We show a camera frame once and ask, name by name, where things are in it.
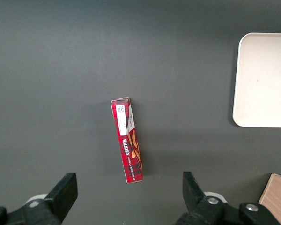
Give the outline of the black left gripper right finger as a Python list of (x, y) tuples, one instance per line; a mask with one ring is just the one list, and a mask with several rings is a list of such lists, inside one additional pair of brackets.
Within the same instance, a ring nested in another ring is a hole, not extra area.
[(219, 195), (204, 193), (192, 172), (183, 172), (183, 198), (188, 212), (177, 225), (278, 225), (278, 220), (263, 205), (244, 202), (230, 206)]

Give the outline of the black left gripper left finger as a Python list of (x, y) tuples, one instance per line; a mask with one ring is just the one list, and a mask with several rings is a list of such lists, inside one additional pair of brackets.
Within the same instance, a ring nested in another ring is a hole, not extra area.
[(67, 173), (49, 193), (31, 197), (13, 212), (0, 206), (0, 225), (60, 225), (77, 196), (76, 173)]

